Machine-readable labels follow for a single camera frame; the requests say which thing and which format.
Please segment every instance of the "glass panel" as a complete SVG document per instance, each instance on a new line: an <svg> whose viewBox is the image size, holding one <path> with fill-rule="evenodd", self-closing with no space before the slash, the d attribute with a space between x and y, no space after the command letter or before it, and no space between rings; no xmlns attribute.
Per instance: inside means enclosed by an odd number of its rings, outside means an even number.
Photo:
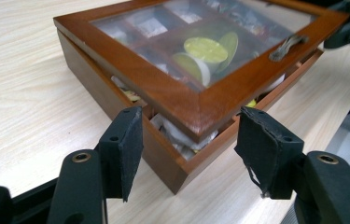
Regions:
<svg viewBox="0 0 350 224"><path fill-rule="evenodd" d="M310 15L256 0L178 0L92 24L203 91L310 22Z"/></svg>

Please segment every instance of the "table surface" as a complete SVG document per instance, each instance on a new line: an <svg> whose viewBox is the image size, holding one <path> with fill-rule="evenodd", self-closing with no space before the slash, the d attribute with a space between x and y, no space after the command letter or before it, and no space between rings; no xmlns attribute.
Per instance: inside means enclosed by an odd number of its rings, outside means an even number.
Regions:
<svg viewBox="0 0 350 224"><path fill-rule="evenodd" d="M67 68L52 18L120 1L0 1L0 186L17 196L94 148L111 120ZM350 108L350 46L326 50L268 113L324 150ZM291 201L261 199L235 143L174 195L142 160L111 223L279 223Z"/></svg>

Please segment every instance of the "wooden jewelry box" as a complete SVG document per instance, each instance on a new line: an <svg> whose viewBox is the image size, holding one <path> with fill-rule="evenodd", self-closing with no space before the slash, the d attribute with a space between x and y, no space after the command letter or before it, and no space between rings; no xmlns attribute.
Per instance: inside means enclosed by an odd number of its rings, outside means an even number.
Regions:
<svg viewBox="0 0 350 224"><path fill-rule="evenodd" d="M54 22L69 68L111 119L143 107L143 158L177 193L235 141L240 107L273 104L346 18L297 1L150 0ZM282 46L298 36L303 43ZM158 114L174 128L153 124ZM193 146L211 139L195 149L179 145L185 138Z"/></svg>

